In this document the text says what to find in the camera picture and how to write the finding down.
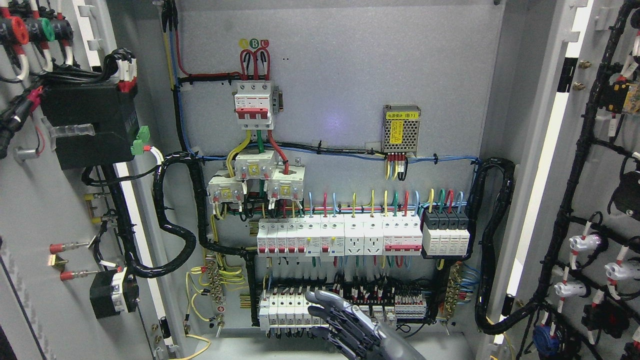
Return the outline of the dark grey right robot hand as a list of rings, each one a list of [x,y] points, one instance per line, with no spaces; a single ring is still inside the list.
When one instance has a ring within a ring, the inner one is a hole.
[[[328,323],[313,326],[314,336],[333,344],[350,360],[423,360],[409,342],[384,322],[371,319],[334,292],[307,291],[308,312]]]

